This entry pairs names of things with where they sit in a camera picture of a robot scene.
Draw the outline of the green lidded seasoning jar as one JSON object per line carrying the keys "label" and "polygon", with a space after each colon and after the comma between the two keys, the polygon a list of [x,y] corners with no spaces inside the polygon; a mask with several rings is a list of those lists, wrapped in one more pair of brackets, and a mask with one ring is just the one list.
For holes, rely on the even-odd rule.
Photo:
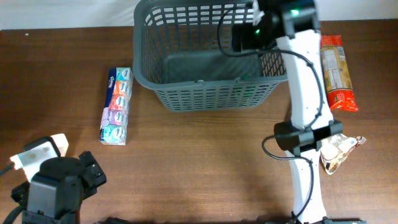
{"label": "green lidded seasoning jar", "polygon": [[242,76],[240,79],[243,84],[243,95],[239,102],[239,107],[256,106],[257,99],[254,97],[256,90],[256,79],[248,75]]}

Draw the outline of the grey plastic basket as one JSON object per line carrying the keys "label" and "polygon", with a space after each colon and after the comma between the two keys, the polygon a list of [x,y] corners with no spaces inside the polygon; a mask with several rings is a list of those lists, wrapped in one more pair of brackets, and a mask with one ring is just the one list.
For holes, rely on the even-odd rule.
{"label": "grey plastic basket", "polygon": [[134,10],[136,80],[171,111],[239,107],[240,79],[256,79],[260,105],[287,80],[282,56],[227,57],[231,29],[252,21],[246,1],[141,1]]}

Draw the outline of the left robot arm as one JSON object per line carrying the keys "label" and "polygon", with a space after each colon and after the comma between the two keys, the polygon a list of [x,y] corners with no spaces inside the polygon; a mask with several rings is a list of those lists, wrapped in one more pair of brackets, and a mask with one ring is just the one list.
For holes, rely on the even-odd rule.
{"label": "left robot arm", "polygon": [[106,175],[90,151],[79,158],[56,157],[41,163],[31,181],[11,191],[17,203],[4,223],[80,223],[82,202],[105,184]]}

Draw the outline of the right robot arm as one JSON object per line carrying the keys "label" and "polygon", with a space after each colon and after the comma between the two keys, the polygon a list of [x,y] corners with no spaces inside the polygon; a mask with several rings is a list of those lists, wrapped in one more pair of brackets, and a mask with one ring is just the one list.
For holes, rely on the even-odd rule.
{"label": "right robot arm", "polygon": [[327,103],[320,60],[321,32],[314,1],[250,1],[252,24],[234,31],[232,57],[282,55],[290,99],[289,121],[274,126],[272,139],[285,152],[294,188],[289,223],[331,223],[322,201],[322,140],[341,133]]}

